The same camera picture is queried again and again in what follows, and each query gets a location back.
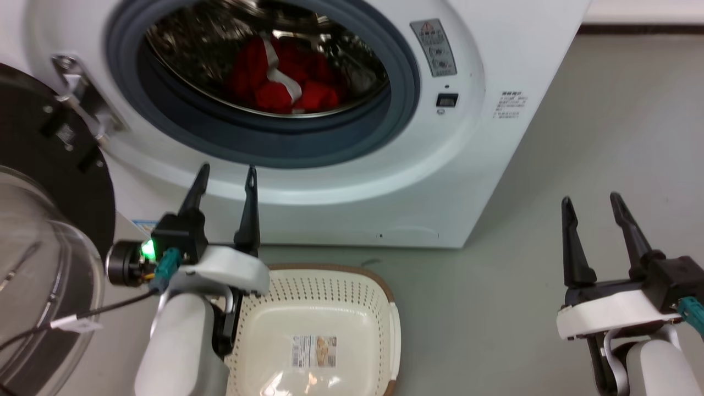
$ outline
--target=red cloth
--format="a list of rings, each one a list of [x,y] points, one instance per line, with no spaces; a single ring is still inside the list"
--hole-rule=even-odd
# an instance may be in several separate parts
[[[286,85],[269,80],[270,59],[264,40],[255,37],[238,54],[226,82],[227,90],[236,99],[257,109],[278,113],[329,109],[344,99],[347,94],[344,78],[330,67],[325,56],[302,51],[293,39],[271,37],[270,43],[279,60],[278,71],[298,84],[301,97],[292,104]]]

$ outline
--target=door hinge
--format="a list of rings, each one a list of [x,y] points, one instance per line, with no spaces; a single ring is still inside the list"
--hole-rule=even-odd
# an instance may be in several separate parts
[[[56,97],[83,119],[95,140],[104,145],[115,132],[124,130],[120,119],[95,88],[81,63],[69,55],[51,57],[54,69],[65,83],[66,91]]]

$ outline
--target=green led light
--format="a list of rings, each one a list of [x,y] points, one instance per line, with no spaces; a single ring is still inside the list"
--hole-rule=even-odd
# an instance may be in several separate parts
[[[156,261],[156,253],[154,252],[154,242],[148,240],[142,245],[142,256],[149,261]]]

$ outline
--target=gray floor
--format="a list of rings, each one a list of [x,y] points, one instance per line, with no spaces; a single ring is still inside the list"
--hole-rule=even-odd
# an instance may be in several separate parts
[[[275,262],[364,264],[394,290],[396,394],[596,395],[585,342],[562,341],[560,200],[572,196],[602,280],[627,276],[609,192],[654,247],[704,263],[704,37],[579,37],[460,251],[265,247]],[[128,237],[124,219],[118,234]],[[109,288],[106,300],[129,295]],[[103,315],[63,396],[128,395],[155,302]],[[704,380],[704,344],[680,326]]]

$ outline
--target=teal connector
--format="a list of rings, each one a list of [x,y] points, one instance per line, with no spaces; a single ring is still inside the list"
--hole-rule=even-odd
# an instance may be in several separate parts
[[[154,270],[154,279],[149,281],[149,289],[157,289],[159,294],[164,293],[169,287],[171,277],[178,271],[182,263],[183,257],[179,249],[175,247],[168,248]]]
[[[677,312],[704,337],[704,307],[696,298],[685,297],[679,300]]]

